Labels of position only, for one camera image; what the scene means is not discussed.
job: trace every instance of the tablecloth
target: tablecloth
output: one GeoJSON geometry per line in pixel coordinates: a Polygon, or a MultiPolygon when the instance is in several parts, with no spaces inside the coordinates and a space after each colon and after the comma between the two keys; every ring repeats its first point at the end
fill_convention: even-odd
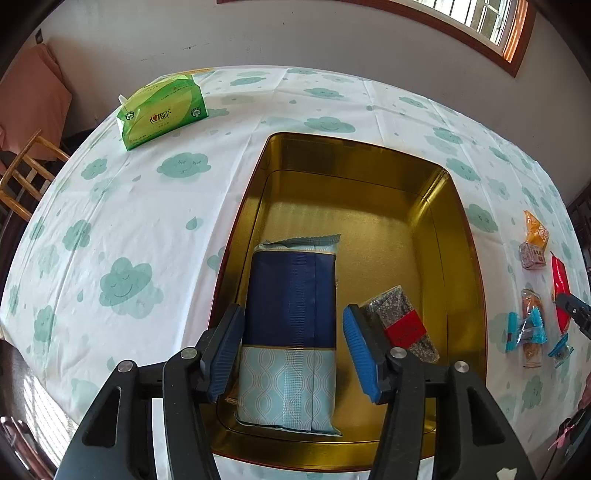
{"type": "Polygon", "coordinates": [[[225,67],[196,81],[207,119],[126,151],[110,115],[47,190],[18,247],[2,334],[68,415],[82,418],[119,361],[160,362],[198,340],[259,155],[270,135],[291,131],[383,145],[450,172],[485,289],[487,386],[526,452],[554,436],[576,409],[591,343],[571,325],[574,353],[559,369],[546,355],[527,369],[519,349],[505,353],[507,317],[521,312],[526,286],[558,338],[550,267],[519,261],[524,209],[550,231],[548,264],[550,251],[565,262],[572,293],[589,302],[589,283],[564,203],[535,160],[444,105],[360,77],[225,67]]]}

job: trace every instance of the gold rectangular box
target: gold rectangular box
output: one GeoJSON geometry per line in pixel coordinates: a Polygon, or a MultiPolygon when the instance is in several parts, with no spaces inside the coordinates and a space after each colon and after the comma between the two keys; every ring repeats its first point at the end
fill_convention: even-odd
{"type": "MultiPolygon", "coordinates": [[[[200,407],[218,455],[285,469],[370,469],[386,406],[373,405],[361,390],[341,315],[349,303],[396,285],[422,318],[440,363],[464,360],[486,379],[482,279],[449,173],[429,161],[356,141],[292,133],[269,138],[226,248],[210,325],[218,323],[228,304],[246,305],[257,244],[333,233],[341,234],[333,425],[342,437],[239,424],[235,373],[225,399],[200,407]]],[[[435,411],[435,400],[428,399],[424,456],[434,452],[435,411]]]]}

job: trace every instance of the window frame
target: window frame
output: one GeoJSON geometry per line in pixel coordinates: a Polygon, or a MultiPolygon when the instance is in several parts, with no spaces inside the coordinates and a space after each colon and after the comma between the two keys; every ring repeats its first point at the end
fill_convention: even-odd
{"type": "MultiPolygon", "coordinates": [[[[216,0],[216,3],[227,4],[239,1],[244,0],[216,0]]],[[[511,13],[509,13],[507,17],[507,21],[510,21],[511,18],[513,19],[513,24],[510,26],[506,25],[502,33],[503,36],[507,35],[505,45],[503,48],[499,48],[495,43],[472,30],[470,27],[434,8],[414,2],[413,0],[337,1],[383,10],[434,28],[484,55],[512,77],[517,76],[519,67],[525,56],[527,45],[530,42],[535,21],[534,7],[527,0],[518,0],[515,7],[515,14],[511,16],[511,13]]]]}

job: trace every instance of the metal screw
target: metal screw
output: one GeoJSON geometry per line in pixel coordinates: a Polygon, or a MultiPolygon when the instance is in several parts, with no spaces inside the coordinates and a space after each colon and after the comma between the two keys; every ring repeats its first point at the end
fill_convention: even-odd
{"type": "Polygon", "coordinates": [[[121,372],[122,374],[129,372],[134,367],[134,363],[131,360],[123,360],[119,362],[117,365],[117,371],[121,372]]]}
{"type": "Polygon", "coordinates": [[[195,358],[196,356],[197,356],[197,351],[192,346],[189,346],[187,348],[183,348],[181,350],[181,358],[184,358],[185,360],[191,360],[192,358],[195,358]]]}
{"type": "Polygon", "coordinates": [[[404,358],[406,356],[406,350],[402,347],[395,346],[390,350],[390,355],[394,358],[404,358]]]}
{"type": "Polygon", "coordinates": [[[470,370],[470,365],[462,360],[457,361],[453,364],[454,368],[459,371],[461,374],[465,374],[468,370],[470,370]]]}

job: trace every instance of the wall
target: wall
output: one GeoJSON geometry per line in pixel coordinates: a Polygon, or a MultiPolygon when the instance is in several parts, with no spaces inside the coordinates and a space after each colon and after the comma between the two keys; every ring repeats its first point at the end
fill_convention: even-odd
{"type": "Polygon", "coordinates": [[[364,76],[432,98],[538,160],[566,203],[591,179],[591,83],[537,16],[516,79],[422,24],[331,0],[66,0],[42,25],[74,94],[67,132],[96,126],[157,76],[278,64],[364,76]]]}

